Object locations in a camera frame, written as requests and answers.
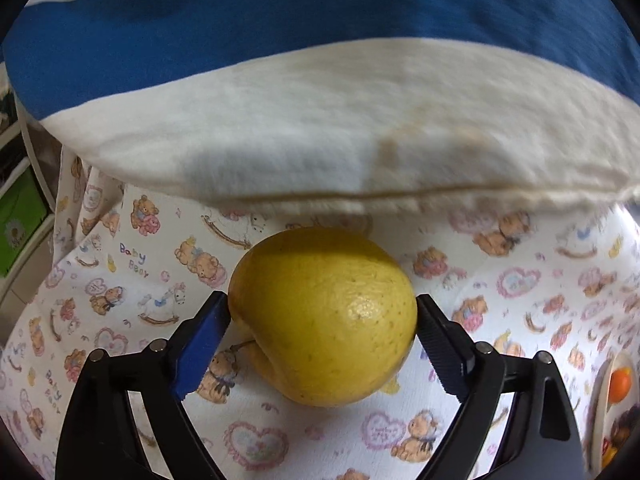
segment shelf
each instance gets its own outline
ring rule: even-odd
[[[33,254],[33,251],[36,250],[36,248],[42,243],[44,238],[46,238],[49,232],[53,229],[53,221],[54,216],[52,214],[44,219],[44,222],[40,224],[40,227],[36,229],[36,232],[31,235],[29,241],[22,248],[22,251],[16,258],[16,261],[11,267],[11,270],[9,270],[7,276],[4,278],[0,277],[0,304],[2,303],[2,300],[4,300],[4,296],[7,294],[14,280],[18,276],[18,273],[20,273],[24,264]]]
[[[11,172],[11,175],[9,175],[9,178],[6,180],[4,184],[2,184],[2,187],[0,187],[0,198],[2,198],[7,191],[9,191],[9,188],[13,184],[15,184],[15,181],[18,180],[25,171],[27,171],[27,168],[30,165],[31,165],[31,162],[29,161],[28,156],[26,156],[23,160],[18,162],[18,165]]]
[[[20,135],[22,131],[20,130],[20,123],[15,121],[14,124],[9,126],[4,132],[0,134],[0,150],[2,150],[9,142],[15,139],[18,135]]]

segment blue stripe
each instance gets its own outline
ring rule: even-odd
[[[609,0],[76,0],[26,8],[4,44],[37,117],[336,41],[448,38],[573,68],[640,104],[640,54]]]

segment blue gripper pad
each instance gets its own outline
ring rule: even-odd
[[[180,400],[200,386],[209,363],[225,335],[231,322],[231,314],[226,305],[226,294],[214,292],[196,317],[185,321],[196,326],[188,326],[191,339],[175,362],[175,379],[172,391]]]

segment orange ball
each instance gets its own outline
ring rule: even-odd
[[[609,384],[609,402],[617,404],[626,397],[631,390],[631,373],[628,368],[620,368],[611,374]]]

